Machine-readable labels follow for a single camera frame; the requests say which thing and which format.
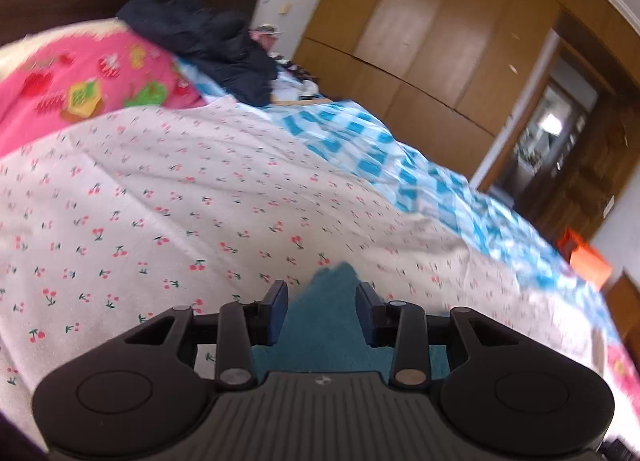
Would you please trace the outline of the blue fluffy flower sweater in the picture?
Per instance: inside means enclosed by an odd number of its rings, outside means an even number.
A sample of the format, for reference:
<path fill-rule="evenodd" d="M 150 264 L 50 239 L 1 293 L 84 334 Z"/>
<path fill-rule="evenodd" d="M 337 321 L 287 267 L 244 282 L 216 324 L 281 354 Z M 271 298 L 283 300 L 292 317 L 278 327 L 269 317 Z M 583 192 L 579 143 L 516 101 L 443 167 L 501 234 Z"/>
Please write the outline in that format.
<path fill-rule="evenodd" d="M 355 305 L 359 282 L 347 263 L 318 270 L 288 305 L 277 343 L 253 348 L 258 377 L 274 371 L 376 371 L 387 379 L 393 349 L 372 348 L 364 340 Z"/>

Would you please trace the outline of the dark navy clothes pile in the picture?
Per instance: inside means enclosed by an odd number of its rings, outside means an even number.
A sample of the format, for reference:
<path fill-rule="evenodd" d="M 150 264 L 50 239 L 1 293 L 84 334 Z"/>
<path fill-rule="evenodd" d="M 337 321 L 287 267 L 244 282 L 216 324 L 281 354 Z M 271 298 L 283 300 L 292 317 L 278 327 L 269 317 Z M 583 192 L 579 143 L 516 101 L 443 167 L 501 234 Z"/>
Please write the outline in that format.
<path fill-rule="evenodd" d="M 277 63 L 250 37 L 241 13 L 208 8 L 201 0 L 130 0 L 117 17 L 194 64 L 236 99 L 255 108 L 270 103 Z"/>

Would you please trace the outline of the white cherry print quilt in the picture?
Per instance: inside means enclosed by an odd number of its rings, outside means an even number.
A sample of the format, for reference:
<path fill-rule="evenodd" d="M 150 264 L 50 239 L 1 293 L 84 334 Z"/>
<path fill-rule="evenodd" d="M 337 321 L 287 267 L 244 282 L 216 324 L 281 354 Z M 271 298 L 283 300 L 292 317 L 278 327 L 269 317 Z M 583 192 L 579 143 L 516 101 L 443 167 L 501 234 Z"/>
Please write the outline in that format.
<path fill-rule="evenodd" d="M 222 98 L 106 114 L 2 158 L 1 411 L 29 427 L 47 373 L 167 308 L 216 311 L 278 279 L 298 294 L 339 263 L 386 299 L 468 305 L 608 373 L 608 316 L 596 325 L 523 287 L 266 111 Z"/>

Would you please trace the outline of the blue white checked blanket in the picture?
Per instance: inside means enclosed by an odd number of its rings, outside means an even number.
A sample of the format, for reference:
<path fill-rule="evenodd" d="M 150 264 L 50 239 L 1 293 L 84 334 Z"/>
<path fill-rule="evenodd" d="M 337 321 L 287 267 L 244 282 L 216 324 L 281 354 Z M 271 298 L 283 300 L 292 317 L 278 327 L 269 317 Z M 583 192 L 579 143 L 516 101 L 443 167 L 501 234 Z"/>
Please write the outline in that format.
<path fill-rule="evenodd" d="M 478 251 L 509 266 L 523 287 L 559 293 L 602 325 L 608 315 L 602 295 L 572 273 L 525 218 L 473 189 L 464 176 L 396 140 L 358 103 L 270 106 L 266 115 L 320 158 L 369 181 L 399 210 L 437 219 Z"/>

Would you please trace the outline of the orange box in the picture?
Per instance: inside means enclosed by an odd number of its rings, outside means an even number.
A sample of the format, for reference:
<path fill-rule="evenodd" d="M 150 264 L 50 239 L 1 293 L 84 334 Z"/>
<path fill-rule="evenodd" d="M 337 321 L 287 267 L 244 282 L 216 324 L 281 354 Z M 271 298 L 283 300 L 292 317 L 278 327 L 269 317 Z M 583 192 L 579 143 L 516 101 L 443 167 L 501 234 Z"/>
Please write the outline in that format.
<path fill-rule="evenodd" d="M 575 273 L 598 290 L 612 276 L 612 265 L 575 230 L 566 228 L 556 248 Z"/>

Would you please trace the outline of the wooden side cabinet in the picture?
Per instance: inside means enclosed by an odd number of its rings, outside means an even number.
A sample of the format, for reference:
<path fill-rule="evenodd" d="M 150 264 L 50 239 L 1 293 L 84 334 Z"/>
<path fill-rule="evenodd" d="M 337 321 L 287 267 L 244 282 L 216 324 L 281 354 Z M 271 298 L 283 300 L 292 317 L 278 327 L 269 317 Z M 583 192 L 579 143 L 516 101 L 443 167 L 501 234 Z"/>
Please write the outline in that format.
<path fill-rule="evenodd" d="M 639 324 L 639 285 L 624 270 L 606 290 L 605 302 L 622 341 Z"/>

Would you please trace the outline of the wooden door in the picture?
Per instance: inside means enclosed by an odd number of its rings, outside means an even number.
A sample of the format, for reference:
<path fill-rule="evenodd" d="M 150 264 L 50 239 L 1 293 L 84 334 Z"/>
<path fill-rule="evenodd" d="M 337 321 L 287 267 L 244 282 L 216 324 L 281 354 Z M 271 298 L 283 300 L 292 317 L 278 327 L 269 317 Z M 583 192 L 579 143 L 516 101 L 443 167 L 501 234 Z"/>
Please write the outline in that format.
<path fill-rule="evenodd" d="M 572 229 L 591 239 L 639 163 L 639 95 L 602 98 L 551 187 L 526 215 L 554 245 Z"/>

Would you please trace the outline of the wooden wardrobe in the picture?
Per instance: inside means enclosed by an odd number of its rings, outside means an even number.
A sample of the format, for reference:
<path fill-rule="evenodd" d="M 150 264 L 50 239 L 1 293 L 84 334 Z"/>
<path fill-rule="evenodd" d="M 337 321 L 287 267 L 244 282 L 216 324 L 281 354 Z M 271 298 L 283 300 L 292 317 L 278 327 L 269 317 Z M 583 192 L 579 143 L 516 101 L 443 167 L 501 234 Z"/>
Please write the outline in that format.
<path fill-rule="evenodd" d="M 472 176 L 564 0 L 320 0 L 295 53 L 335 99 Z"/>

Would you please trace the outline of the pink cartoon pillow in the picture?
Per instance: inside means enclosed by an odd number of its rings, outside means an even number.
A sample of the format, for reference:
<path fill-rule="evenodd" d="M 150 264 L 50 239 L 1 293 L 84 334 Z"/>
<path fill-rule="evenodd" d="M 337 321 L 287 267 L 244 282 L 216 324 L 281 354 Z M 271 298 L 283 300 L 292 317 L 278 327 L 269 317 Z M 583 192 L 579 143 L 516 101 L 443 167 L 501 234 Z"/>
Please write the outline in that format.
<path fill-rule="evenodd" d="M 3 155 L 128 106 L 203 104 L 170 52 L 117 19 L 52 28 L 1 47 Z"/>

